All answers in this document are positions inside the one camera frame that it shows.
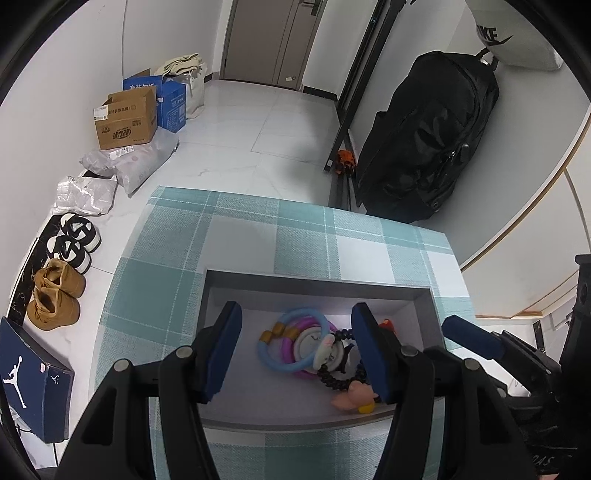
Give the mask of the red cartoon charm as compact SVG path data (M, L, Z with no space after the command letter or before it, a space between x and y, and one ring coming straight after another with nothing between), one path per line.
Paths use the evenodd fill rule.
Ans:
M397 334L397 330L394 327L394 323L390 320L390 319L385 319L384 321L382 321L379 326L389 332L392 332L394 334Z

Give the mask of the white round pin badge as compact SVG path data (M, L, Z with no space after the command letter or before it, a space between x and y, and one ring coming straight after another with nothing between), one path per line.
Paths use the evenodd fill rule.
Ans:
M318 350L318 345L322 341L322 328L319 326L311 326L301 331L294 341L293 353L294 360L301 361L311 357L315 359L315 352Z

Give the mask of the blue Jordan shoe box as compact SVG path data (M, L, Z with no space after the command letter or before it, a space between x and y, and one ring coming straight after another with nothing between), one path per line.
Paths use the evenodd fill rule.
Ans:
M10 407L45 443L68 438L73 371L20 325L1 320L1 384Z

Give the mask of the teal plaid tablecloth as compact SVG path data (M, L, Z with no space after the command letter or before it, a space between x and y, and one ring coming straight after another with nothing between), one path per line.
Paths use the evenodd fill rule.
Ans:
M428 287L440 323L475 323L443 233L279 199L158 186L114 272L93 354L93 387L120 358L160 360L190 343L207 269ZM371 479L389 429L238 434L208 430L221 479Z

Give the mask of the tan suede boot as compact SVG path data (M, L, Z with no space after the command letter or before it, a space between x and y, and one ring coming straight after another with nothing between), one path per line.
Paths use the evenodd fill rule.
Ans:
M33 276L37 288L56 288L73 298L80 298L86 280L77 270L60 259L49 259Z
M51 331L75 324L80 306L75 298L57 288L35 288L26 314L36 328Z

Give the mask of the grey open gift box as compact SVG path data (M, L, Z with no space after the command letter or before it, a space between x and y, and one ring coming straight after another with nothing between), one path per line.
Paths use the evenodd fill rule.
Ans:
M242 308L242 330L221 391L200 407L204 425L257 433L329 430L375 423L393 416L378 404L371 414L342 412L332 406L335 391L311 367L300 373L284 366L294 360L301 331L320 326L308 313L317 310L331 331L352 326L353 306L365 302L378 322L390 319L402 344L418 350L444 346L435 299L426 287L372 285L209 269L197 326L211 326L222 307Z

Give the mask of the black backpack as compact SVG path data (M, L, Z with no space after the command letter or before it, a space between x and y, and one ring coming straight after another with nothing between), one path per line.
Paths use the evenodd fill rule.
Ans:
M402 223L431 218L475 155L500 90L498 60L432 51L377 112L356 167L356 202Z

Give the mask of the orange small object on floor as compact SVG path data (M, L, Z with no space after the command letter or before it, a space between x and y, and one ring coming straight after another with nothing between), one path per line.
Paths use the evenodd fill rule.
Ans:
M335 157L335 174L351 176L356 172L356 158L352 151L341 149Z

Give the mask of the silver plastic parcel bag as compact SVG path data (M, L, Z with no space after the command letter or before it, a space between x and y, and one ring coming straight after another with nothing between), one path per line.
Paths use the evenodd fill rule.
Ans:
M52 213L105 215L113 206L116 188L114 178L68 176L57 184Z

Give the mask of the grey plastic parcel bag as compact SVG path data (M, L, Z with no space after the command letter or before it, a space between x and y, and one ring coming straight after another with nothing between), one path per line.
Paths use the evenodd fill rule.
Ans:
M80 159L80 164L100 177L115 176L126 195L131 197L170 158L178 145L177 134L158 127L148 143L93 150Z

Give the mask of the white Nike bag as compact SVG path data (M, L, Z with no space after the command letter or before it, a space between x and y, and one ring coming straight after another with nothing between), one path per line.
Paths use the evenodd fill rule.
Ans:
M504 65L557 71L563 59L544 36L503 0L466 0L483 45Z

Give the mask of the brown cardboard box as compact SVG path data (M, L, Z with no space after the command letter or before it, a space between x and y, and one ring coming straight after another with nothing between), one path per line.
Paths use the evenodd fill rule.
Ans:
M101 150L148 143L157 129L156 90L144 86L112 93L93 111Z

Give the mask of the blue cardboard box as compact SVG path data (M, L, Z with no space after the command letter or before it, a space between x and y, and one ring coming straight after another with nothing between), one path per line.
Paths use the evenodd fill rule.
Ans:
M156 113L159 127L177 133L185 125L186 90L183 83L162 76L132 76L123 80L124 90L153 86L156 88Z

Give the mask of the grey door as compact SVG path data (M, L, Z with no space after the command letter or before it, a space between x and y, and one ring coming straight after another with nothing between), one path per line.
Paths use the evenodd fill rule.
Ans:
M231 4L221 79L298 90L324 13L322 0Z

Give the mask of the beige tote bag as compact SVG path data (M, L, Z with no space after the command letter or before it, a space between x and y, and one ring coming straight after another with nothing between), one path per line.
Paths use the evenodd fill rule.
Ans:
M183 84L186 92L185 117L194 119L204 110L207 65L198 53L167 60L152 71L155 76Z

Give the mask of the black folded metal frame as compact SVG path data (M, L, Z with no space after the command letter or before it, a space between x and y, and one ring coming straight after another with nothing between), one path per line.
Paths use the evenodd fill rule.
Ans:
M331 151L325 161L325 172L335 174L335 192L331 194L329 206L342 210L351 210L353 206L352 173L338 174L335 170L338 152L342 147L353 147L349 127L353 124L360 104L374 73L384 46L386 45L394 23L403 8L407 5L405 0L380 0L370 16L369 23L356 56L353 58L349 74L339 95L337 102L337 114L339 118L339 130L335 135Z

